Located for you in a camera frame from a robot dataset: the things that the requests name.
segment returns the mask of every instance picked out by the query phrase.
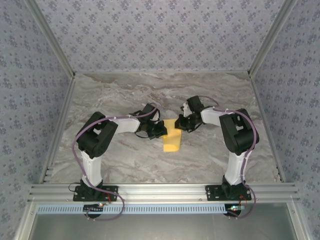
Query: yellow sponge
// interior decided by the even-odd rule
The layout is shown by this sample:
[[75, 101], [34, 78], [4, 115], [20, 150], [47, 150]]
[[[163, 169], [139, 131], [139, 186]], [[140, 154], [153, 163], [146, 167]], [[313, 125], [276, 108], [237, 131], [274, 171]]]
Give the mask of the yellow sponge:
[[180, 149], [181, 129], [175, 128], [177, 119], [165, 119], [164, 126], [167, 130], [167, 135], [163, 137], [163, 151], [176, 152]]

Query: patterned wall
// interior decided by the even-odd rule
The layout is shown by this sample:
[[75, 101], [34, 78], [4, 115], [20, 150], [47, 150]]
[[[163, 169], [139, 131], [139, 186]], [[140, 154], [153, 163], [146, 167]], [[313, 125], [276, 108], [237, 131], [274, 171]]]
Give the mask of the patterned wall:
[[1, 0], [0, 22], [0, 239], [11, 240], [69, 79], [23, 0]]
[[286, 178], [320, 239], [320, 2], [298, 0], [255, 76]]
[[74, 71], [248, 70], [284, 0], [36, 0]]

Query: side wall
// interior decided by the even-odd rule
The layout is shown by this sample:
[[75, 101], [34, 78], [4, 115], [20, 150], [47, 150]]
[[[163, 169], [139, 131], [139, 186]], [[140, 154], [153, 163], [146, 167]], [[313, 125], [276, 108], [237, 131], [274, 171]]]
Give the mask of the side wall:
[[299, 0], [254, 77], [288, 182], [320, 239], [320, 2]]
[[69, 78], [23, 0], [0, 3], [0, 239], [14, 237]]

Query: enclosure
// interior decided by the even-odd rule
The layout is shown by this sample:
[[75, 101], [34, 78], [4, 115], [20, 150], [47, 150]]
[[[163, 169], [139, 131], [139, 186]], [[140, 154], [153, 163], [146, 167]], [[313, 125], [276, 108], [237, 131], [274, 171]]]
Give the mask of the enclosure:
[[[316, 0], [15, 0], [0, 10], [1, 239], [320, 238]], [[230, 159], [221, 127], [202, 124], [181, 132], [175, 152], [161, 137], [114, 135], [101, 176], [126, 207], [87, 221], [86, 202], [73, 200], [83, 173], [72, 143], [91, 115], [155, 103], [161, 120], [177, 119], [193, 96], [246, 109], [259, 134], [245, 170], [257, 201], [240, 216], [256, 205], [252, 215], [230, 219], [237, 200], [209, 200]]]

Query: black mounting bracket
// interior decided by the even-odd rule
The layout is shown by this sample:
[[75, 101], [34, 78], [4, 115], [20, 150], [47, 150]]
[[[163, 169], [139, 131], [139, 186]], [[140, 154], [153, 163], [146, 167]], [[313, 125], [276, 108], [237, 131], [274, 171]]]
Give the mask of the black mounting bracket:
[[230, 185], [225, 176], [222, 178], [221, 185], [207, 185], [205, 191], [208, 201], [242, 201], [244, 199], [241, 196], [245, 197], [247, 201], [252, 199], [248, 188], [242, 183]]
[[[118, 186], [106, 186], [101, 182], [98, 186], [99, 189], [118, 193]], [[74, 202], [108, 202], [110, 197], [111, 202], [117, 201], [117, 196], [97, 191], [90, 186], [87, 186], [82, 180], [80, 186], [76, 186], [73, 194]]]

